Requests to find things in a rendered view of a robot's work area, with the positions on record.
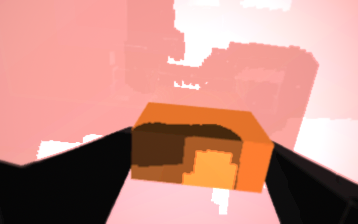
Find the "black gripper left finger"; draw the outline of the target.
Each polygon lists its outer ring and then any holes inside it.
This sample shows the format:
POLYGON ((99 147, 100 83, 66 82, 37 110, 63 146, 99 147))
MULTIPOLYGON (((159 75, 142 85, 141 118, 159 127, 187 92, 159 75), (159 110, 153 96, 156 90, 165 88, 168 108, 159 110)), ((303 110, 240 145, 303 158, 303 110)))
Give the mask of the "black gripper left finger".
POLYGON ((0 159, 0 224, 107 224, 131 169, 132 128, 23 165, 0 159))

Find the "orange block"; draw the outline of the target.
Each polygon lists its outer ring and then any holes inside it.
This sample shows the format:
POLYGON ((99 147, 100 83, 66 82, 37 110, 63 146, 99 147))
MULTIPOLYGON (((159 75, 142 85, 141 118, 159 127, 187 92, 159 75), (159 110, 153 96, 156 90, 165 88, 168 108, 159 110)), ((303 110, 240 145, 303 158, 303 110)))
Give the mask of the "orange block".
POLYGON ((250 111, 148 102, 131 179, 262 192, 273 143, 250 111))

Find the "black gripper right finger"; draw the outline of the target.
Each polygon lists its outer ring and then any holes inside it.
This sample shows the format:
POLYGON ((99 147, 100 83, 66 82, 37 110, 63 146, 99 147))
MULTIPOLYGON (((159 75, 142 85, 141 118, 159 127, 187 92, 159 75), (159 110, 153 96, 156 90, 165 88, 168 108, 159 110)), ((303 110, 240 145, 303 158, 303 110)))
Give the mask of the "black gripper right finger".
POLYGON ((358 183, 272 143, 264 182, 280 224, 358 224, 358 183))

